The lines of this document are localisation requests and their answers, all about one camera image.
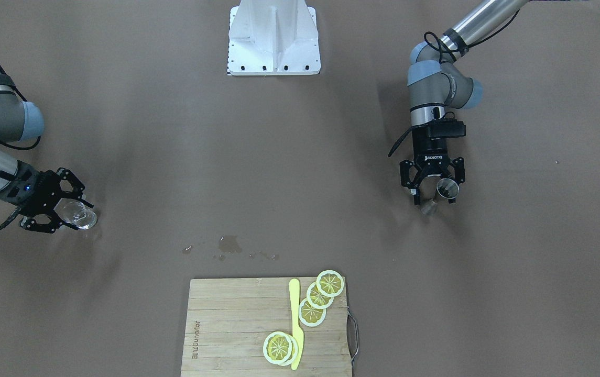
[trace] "metal cup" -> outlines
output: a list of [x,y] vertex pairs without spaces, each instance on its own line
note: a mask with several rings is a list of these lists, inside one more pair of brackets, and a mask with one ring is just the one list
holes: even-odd
[[427,216],[437,212],[437,205],[442,200],[450,200],[458,196],[460,187],[451,178],[443,178],[437,181],[437,190],[432,199],[426,200],[421,204],[421,213]]

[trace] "yellow knife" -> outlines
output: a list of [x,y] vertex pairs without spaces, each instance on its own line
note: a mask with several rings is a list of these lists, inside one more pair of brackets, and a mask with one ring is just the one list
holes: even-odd
[[290,279],[288,291],[290,292],[290,317],[293,324],[293,338],[298,342],[298,357],[291,363],[290,369],[297,370],[300,358],[302,358],[302,348],[304,348],[304,331],[300,328],[300,281]]

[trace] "brown table surface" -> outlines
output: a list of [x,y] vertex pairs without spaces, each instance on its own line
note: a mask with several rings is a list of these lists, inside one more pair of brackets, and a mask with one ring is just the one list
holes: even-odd
[[532,2],[457,63],[484,101],[431,219],[400,187],[410,141],[386,154],[410,51],[479,2],[311,0],[323,72],[286,78],[225,75],[238,3],[0,0],[0,62],[46,118],[11,153],[101,214],[0,233],[0,375],[178,377],[190,279],[327,268],[356,376],[600,375],[600,1]]

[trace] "lemon slice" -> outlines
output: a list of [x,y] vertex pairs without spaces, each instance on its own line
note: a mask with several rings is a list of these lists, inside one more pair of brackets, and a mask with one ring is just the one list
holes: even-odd
[[282,331],[274,331],[265,338],[262,352],[265,360],[275,365],[285,363],[292,353],[292,340],[289,334]]
[[298,341],[296,341],[293,336],[290,336],[290,342],[292,343],[292,346],[293,346],[293,352],[290,355],[290,359],[288,359],[288,361],[286,361],[285,363],[279,364],[279,365],[281,365],[281,367],[287,367],[288,365],[291,365],[295,361],[295,359],[298,357],[298,351],[300,350],[300,346],[298,346]]
[[316,278],[316,288],[324,296],[339,296],[344,290],[344,278],[339,272],[333,270],[323,271]]
[[307,289],[307,302],[309,305],[314,306],[314,308],[328,308],[328,306],[333,305],[334,300],[335,299],[333,297],[328,297],[320,293],[316,287],[316,282],[312,282]]
[[309,305],[309,301],[305,298],[300,303],[300,322],[305,326],[316,327],[323,323],[326,311],[325,309],[317,309]]

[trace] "bamboo cutting board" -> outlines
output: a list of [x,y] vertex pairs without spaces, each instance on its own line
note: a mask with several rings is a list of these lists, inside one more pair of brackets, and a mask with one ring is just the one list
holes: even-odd
[[[190,281],[181,377],[352,377],[347,343],[346,287],[324,322],[304,330],[297,370],[265,360],[270,332],[292,332],[291,278]],[[316,278],[300,279],[300,300]]]

